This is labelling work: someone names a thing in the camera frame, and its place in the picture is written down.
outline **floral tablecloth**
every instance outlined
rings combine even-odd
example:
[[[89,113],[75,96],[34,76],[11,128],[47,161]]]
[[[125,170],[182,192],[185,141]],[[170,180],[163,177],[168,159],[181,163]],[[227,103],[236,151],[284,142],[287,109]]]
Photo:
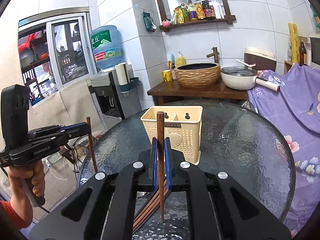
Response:
[[[320,201],[320,70],[295,64],[282,76],[271,70],[258,76],[281,86],[278,93],[257,85],[248,97],[284,135],[295,161],[295,193],[284,220],[294,236]]]

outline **faucet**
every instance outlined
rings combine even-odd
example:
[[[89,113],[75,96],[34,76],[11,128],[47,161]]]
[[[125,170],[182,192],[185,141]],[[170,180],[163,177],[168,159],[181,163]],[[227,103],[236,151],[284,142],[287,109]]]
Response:
[[[217,47],[213,47],[212,48],[213,53],[208,54],[207,57],[214,57],[214,62],[219,64],[219,59],[218,59],[218,55],[220,54],[220,52],[218,52],[218,48]]]

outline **yellow package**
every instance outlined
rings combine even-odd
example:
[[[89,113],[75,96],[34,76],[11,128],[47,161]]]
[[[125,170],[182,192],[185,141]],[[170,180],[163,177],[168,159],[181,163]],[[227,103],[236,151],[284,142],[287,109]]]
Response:
[[[292,62],[299,63],[300,62],[300,54],[299,54],[299,47],[300,47],[300,40],[298,34],[297,25],[294,23],[288,23],[289,32],[290,32],[290,40],[291,40],[291,52],[292,52]]]
[[[184,23],[183,12],[182,12],[181,8],[177,7],[174,9],[174,11],[177,12],[177,24]]]

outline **lid handle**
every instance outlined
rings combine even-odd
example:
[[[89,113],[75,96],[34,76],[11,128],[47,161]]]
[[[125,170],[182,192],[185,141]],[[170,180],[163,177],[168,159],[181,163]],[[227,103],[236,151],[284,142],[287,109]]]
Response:
[[[243,65],[245,65],[245,66],[247,66],[247,67],[250,68],[250,69],[252,69],[252,67],[255,67],[255,66],[256,66],[256,64],[249,65],[249,64],[247,64],[247,63],[245,63],[245,62],[243,62],[243,61],[241,61],[241,60],[239,60],[239,59],[236,59],[236,61],[239,62],[239,63],[241,63],[241,64],[243,64]]]

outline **textured glass tabletop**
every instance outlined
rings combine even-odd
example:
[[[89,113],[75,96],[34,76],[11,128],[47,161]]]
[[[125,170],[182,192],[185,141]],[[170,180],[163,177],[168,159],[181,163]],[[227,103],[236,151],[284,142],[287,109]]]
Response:
[[[294,161],[280,132],[266,119],[237,105],[213,100],[179,101],[166,105],[203,107],[199,167],[216,174],[225,171],[283,220],[295,186]],[[109,130],[95,145],[99,171],[113,174],[135,162],[141,151],[151,148],[140,117],[142,111]],[[80,184],[94,174],[86,159]],[[146,201],[137,200],[136,211]],[[157,211],[133,239],[189,239],[184,192],[171,193],[165,201],[165,225]]]

